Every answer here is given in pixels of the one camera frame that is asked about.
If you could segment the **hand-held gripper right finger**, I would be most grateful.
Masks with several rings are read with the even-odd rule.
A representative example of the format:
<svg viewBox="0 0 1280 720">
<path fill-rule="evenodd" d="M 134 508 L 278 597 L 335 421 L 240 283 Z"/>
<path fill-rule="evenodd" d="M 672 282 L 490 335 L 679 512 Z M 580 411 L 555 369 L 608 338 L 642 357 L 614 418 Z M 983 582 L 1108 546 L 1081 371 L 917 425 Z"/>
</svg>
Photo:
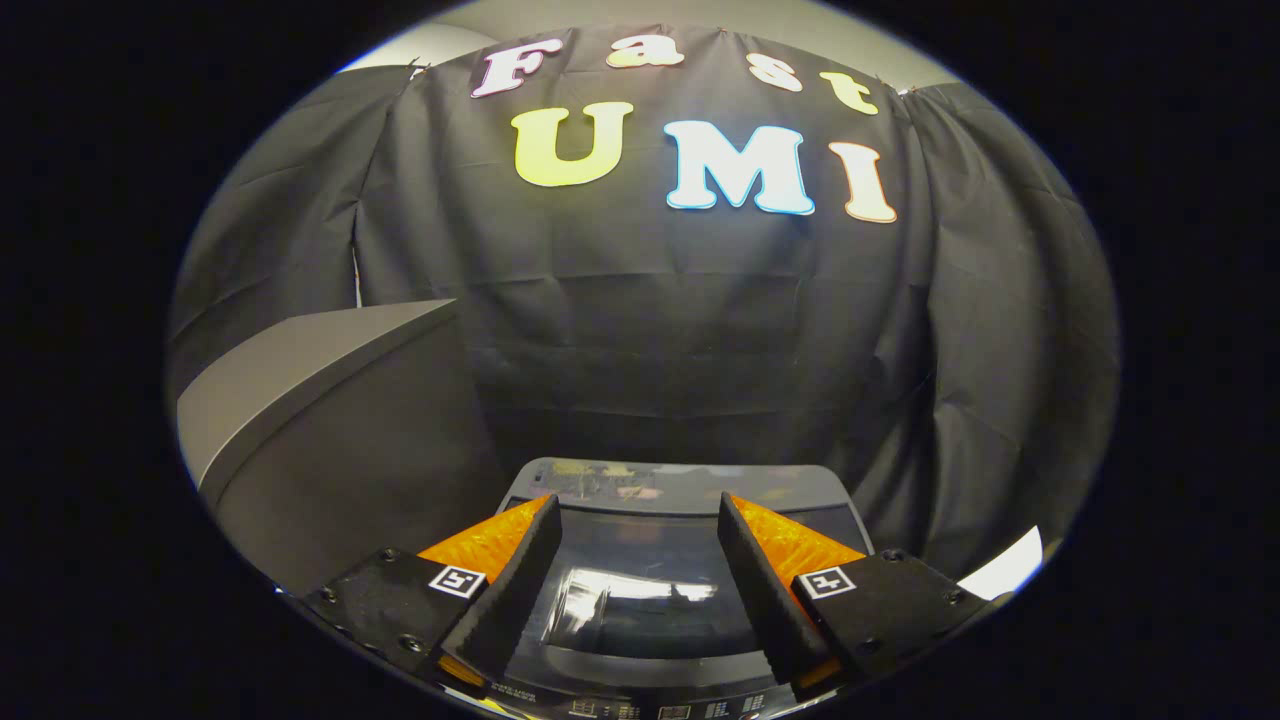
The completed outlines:
<svg viewBox="0 0 1280 720">
<path fill-rule="evenodd" d="M 800 702 L 899 673 L 1000 609 L 901 550 L 861 552 L 731 493 L 719 505 L 748 620 Z"/>
</svg>

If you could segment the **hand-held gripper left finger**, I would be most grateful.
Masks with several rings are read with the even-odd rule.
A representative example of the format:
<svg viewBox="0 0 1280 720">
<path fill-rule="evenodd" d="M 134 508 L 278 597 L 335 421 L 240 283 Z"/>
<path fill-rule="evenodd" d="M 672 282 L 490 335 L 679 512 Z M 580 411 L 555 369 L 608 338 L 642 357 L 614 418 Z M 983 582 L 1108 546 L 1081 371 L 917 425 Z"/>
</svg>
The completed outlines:
<svg viewBox="0 0 1280 720">
<path fill-rule="evenodd" d="M 339 637 L 475 700 L 503 682 L 563 536 L 541 496 L 426 550 L 385 547 L 301 597 Z"/>
</svg>

